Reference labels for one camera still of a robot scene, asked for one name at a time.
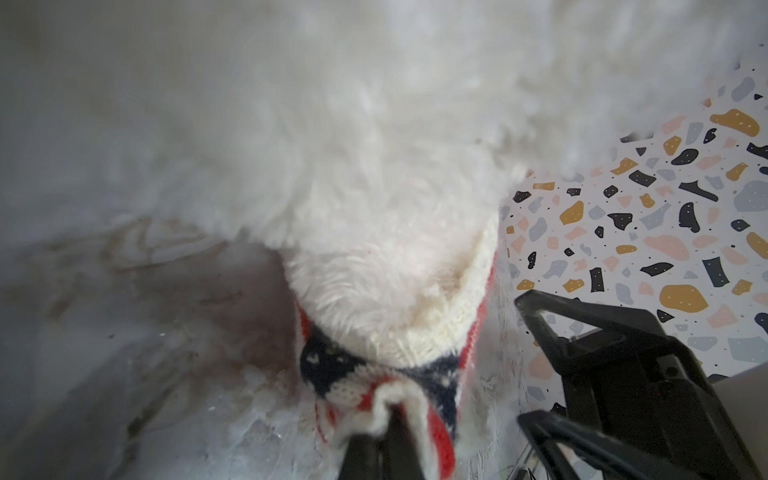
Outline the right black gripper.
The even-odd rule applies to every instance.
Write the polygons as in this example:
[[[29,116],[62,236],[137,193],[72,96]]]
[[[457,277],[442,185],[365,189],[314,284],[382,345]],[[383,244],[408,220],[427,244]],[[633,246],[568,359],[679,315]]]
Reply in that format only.
[[[538,290],[515,307],[563,376],[570,420],[541,410],[517,418],[551,478],[579,478],[562,445],[616,479],[764,477],[696,357],[652,313]],[[561,337],[546,313],[593,329]]]

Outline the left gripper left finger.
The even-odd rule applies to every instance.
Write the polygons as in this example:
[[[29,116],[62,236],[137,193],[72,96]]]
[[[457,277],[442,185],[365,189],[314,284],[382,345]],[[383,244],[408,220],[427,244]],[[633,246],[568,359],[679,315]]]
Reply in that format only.
[[[354,435],[349,439],[338,480],[380,480],[380,447],[377,438]]]

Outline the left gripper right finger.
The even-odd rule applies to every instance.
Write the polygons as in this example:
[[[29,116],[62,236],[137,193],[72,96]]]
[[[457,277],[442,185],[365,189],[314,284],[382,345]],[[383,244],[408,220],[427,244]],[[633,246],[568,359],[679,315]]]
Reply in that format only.
[[[391,411],[387,431],[380,442],[383,480],[424,480],[415,441],[401,407]]]

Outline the red white striped sweater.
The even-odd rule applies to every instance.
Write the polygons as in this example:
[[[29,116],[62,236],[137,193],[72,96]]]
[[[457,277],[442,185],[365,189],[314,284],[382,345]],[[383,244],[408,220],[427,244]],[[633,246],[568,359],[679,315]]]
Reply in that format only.
[[[315,395],[316,431],[339,467],[337,476],[349,439],[370,435],[380,447],[395,407],[403,409],[425,479],[453,476],[461,408],[495,276],[498,229],[498,219],[491,219],[457,288],[428,294],[401,328],[333,332],[295,305],[299,372]]]

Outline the white teddy bear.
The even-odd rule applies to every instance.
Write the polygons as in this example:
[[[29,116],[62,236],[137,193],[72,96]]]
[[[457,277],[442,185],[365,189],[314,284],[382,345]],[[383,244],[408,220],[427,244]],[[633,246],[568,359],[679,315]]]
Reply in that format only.
[[[763,1],[5,1],[1,240],[246,233],[387,348],[530,169],[603,160],[766,30]]]

